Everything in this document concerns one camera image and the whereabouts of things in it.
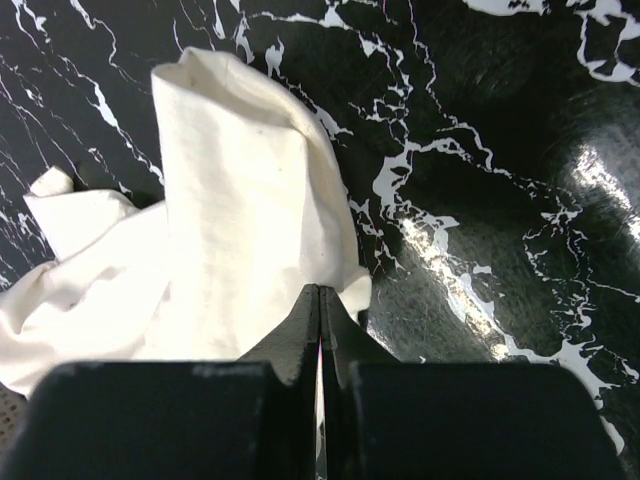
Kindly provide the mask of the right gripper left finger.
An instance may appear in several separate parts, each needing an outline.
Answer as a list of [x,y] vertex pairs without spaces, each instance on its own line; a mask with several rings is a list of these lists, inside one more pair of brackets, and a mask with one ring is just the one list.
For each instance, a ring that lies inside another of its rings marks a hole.
[[320,288],[306,285],[287,317],[238,363],[236,479],[313,479]]

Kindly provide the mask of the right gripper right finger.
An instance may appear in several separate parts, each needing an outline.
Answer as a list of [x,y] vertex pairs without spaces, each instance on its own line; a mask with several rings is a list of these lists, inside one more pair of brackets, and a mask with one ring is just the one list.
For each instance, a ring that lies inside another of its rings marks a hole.
[[319,289],[319,315],[327,475],[330,479],[359,479],[362,421],[356,367],[397,364],[399,360],[349,316],[334,289]]

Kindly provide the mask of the cream white t shirt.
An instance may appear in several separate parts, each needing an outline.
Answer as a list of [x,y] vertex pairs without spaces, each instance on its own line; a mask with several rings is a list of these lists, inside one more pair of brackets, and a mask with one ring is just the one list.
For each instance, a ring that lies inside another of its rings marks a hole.
[[339,167],[288,90],[224,52],[151,75],[165,197],[78,191],[52,168],[24,200],[54,259],[1,296],[1,381],[30,396],[75,361],[235,360],[307,284],[369,307]]

